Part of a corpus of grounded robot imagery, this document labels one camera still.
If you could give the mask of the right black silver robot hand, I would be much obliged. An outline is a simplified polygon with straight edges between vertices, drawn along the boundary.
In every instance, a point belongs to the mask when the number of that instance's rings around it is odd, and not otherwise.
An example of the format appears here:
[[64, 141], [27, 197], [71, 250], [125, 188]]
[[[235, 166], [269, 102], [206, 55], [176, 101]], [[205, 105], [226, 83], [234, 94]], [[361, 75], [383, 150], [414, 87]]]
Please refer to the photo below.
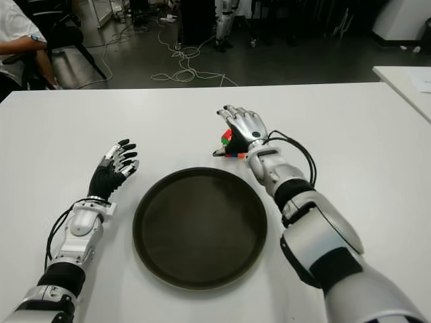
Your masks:
[[232, 131], [232, 137], [228, 144], [213, 152], [214, 157], [247, 153], [253, 147], [265, 144], [268, 131], [257, 113], [225, 105], [216, 114], [224, 119]]

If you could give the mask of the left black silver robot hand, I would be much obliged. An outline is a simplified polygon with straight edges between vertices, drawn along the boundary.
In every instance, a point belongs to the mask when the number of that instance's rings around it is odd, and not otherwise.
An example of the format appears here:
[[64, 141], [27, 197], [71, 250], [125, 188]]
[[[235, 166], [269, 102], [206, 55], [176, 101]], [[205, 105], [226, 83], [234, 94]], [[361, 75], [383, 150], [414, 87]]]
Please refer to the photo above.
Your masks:
[[111, 194], [137, 171], [139, 160], [136, 147], [129, 139], [123, 139], [102, 156], [90, 180], [89, 197], [107, 201]]

